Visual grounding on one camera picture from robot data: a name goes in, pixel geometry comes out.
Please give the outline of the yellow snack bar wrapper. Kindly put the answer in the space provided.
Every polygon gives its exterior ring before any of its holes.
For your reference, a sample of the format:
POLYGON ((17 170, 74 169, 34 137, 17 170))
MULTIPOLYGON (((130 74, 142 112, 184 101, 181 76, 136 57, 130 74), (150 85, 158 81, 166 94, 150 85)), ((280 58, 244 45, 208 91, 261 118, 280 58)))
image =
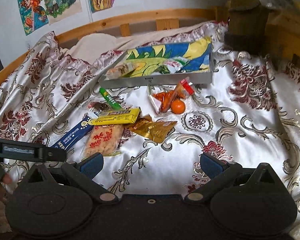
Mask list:
POLYGON ((134 124, 140 113, 139 107, 104 111, 97 118, 90 119, 88 124, 93 126, 134 124))

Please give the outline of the white green seaweed snack bag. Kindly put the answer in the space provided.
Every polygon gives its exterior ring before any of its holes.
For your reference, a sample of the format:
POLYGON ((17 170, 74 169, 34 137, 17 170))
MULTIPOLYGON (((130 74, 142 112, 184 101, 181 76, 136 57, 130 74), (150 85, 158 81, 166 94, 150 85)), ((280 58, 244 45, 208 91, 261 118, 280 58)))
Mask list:
POLYGON ((189 62, 190 59, 181 56, 166 59, 157 67, 152 75, 174 74, 185 67, 189 62))

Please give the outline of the grey tray with drawing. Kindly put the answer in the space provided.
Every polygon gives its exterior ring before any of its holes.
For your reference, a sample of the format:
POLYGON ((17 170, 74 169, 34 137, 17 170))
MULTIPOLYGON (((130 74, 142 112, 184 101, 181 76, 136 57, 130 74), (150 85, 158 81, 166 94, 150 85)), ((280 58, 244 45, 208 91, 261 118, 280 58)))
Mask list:
POLYGON ((189 78, 194 84, 209 84, 211 40, 156 44, 125 51, 108 65, 98 83, 106 89, 146 85, 176 85, 189 78))

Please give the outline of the gold foil snack packet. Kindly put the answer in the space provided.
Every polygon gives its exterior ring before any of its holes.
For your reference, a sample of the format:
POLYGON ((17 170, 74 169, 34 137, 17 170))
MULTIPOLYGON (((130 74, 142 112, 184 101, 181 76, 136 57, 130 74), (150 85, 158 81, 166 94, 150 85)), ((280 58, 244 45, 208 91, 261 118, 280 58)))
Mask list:
POLYGON ((126 124, 125 128, 131 132, 150 139, 158 144, 163 143, 176 121, 153 121, 149 115, 137 118, 133 124, 126 124))

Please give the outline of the white wall pipe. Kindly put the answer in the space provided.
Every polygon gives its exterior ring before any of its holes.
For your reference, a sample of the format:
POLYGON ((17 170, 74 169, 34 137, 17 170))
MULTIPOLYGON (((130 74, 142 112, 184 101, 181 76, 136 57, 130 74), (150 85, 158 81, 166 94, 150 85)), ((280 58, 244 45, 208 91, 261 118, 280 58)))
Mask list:
POLYGON ((86 5, 87 5, 89 23, 93 23, 93 16, 92 16, 92 12, 91 12, 91 9, 90 9, 90 0, 85 0, 85 1, 86 1, 86 5))

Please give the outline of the red-haired girl drawing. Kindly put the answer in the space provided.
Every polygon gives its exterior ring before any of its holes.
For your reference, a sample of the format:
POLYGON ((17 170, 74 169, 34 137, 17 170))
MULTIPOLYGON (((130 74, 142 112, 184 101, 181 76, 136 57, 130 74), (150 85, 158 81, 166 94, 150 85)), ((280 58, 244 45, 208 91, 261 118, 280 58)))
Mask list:
POLYGON ((19 14, 25 35, 49 23, 46 10, 42 6, 44 0, 18 0, 19 14))

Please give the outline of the dark date snack packet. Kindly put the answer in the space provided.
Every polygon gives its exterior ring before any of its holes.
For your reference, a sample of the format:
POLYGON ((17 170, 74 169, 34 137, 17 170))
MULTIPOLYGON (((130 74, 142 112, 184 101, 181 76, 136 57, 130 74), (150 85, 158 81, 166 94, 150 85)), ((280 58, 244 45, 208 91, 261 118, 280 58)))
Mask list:
POLYGON ((102 111, 108 111, 111 110, 110 106, 106 103, 101 102, 91 102, 88 105, 88 109, 92 112, 102 112, 102 111))

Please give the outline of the brown hanging coat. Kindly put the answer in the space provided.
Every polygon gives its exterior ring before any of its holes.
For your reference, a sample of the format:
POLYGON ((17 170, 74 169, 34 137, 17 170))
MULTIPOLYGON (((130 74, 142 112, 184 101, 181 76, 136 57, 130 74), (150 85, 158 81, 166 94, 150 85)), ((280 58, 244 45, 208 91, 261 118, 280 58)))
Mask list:
POLYGON ((258 55, 262 50, 269 10, 260 0, 231 0, 224 42, 235 51, 258 55))

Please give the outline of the cream pillow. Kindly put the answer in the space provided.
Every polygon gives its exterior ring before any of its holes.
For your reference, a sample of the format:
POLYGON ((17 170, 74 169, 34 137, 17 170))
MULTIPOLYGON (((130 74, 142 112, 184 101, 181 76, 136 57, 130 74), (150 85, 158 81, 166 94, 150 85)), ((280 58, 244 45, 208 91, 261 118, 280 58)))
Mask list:
POLYGON ((64 55, 93 64, 108 51, 123 51, 151 44, 196 41, 205 36, 208 24, 208 22, 203 22, 190 27, 152 31, 127 37, 115 37, 103 33, 90 34, 81 38, 72 48, 63 48, 61 51, 64 55))

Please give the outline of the wooden bed rail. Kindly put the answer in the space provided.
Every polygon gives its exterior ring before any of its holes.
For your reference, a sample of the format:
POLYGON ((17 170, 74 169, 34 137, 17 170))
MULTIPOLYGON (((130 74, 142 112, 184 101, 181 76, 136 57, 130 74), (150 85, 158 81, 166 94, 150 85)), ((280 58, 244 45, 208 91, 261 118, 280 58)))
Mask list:
POLYGON ((219 19, 217 8, 213 9, 159 9, 114 16, 77 27, 59 35, 52 41, 61 49, 70 49, 90 34, 109 34, 127 37, 152 31, 178 29, 219 19))

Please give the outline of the nut bar snack pack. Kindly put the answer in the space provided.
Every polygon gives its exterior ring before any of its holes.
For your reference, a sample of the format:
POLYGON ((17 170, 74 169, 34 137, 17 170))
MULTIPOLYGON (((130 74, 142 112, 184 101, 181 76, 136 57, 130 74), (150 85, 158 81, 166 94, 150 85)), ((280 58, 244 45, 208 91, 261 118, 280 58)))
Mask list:
POLYGON ((115 67, 109 69, 106 72, 106 77, 110 80, 118 79, 122 76, 127 75, 130 72, 133 72, 137 68, 138 68, 137 63, 132 63, 132 62, 123 63, 121 65, 118 65, 118 66, 115 66, 115 67))

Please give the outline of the clear orange snack bag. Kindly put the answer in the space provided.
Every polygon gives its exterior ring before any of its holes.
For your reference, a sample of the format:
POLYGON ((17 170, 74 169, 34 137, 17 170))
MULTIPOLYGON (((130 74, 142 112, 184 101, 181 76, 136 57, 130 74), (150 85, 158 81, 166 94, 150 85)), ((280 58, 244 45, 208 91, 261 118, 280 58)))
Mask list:
POLYGON ((185 103, 193 94, 194 85, 189 77, 182 79, 173 89, 158 90, 154 86, 147 86, 148 99, 158 114, 171 111, 171 103, 174 100, 182 100, 185 103))

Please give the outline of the wooden shelf furniture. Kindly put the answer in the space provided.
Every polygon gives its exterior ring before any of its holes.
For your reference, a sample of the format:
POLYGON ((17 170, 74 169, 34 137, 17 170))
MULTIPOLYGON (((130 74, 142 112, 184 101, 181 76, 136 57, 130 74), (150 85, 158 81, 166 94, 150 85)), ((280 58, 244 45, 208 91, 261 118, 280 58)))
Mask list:
POLYGON ((300 68, 300 13, 271 11, 265 36, 266 53, 273 60, 291 62, 300 68))

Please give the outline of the small orange tangerine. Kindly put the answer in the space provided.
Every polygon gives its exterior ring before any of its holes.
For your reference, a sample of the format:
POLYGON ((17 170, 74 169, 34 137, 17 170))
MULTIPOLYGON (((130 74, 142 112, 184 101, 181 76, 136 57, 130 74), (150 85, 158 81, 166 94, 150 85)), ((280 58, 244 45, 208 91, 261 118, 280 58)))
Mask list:
POLYGON ((174 114, 183 114, 185 110, 186 110, 186 106, 182 100, 174 100, 171 103, 171 111, 174 114))

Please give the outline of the rice cracker pack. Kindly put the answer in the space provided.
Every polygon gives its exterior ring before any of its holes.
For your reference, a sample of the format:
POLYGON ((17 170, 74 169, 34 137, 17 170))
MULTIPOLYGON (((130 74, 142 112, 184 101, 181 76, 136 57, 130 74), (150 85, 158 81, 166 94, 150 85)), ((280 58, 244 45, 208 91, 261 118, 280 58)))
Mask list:
POLYGON ((118 146, 123 130, 123 125, 94 126, 81 153, 81 159, 86 159, 95 153, 100 153, 104 157, 120 154, 118 146))

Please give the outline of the floral satin bedspread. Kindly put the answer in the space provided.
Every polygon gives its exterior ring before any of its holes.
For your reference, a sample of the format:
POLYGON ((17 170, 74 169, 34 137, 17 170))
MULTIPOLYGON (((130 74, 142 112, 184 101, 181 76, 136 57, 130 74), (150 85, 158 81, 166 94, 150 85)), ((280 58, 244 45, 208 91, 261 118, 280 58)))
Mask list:
MULTIPOLYGON (((203 152, 245 167, 266 162, 300 220, 300 69, 233 51, 223 43, 226 26, 208 23, 204 37, 216 68, 183 114, 155 113, 146 87, 110 91, 123 107, 177 124, 160 144, 124 131, 120 154, 105 158, 96 181, 117 195, 186 194, 209 180, 199 164, 203 152)), ((89 64, 64 55, 53 35, 44 35, 0 85, 0 138, 52 146, 87 115, 89 103, 103 101, 98 80, 127 51, 108 51, 89 64)))

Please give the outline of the green candy stick pack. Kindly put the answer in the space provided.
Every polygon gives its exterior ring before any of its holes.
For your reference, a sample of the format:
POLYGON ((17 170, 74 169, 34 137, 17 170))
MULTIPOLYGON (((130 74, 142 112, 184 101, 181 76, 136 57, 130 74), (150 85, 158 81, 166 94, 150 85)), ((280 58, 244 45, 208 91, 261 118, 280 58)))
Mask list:
POLYGON ((104 88, 100 87, 99 92, 113 110, 122 109, 121 105, 104 88))

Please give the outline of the blue stick snack pack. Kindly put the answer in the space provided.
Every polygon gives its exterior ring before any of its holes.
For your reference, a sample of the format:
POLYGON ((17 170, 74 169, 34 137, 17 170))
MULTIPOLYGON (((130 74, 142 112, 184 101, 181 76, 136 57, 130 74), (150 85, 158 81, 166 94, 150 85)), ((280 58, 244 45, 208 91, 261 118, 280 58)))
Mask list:
POLYGON ((63 137, 61 137, 61 139, 55 142, 51 147, 68 151, 87 133, 92 131, 94 126, 88 123, 90 119, 91 117, 85 116, 75 127, 68 131, 63 137))

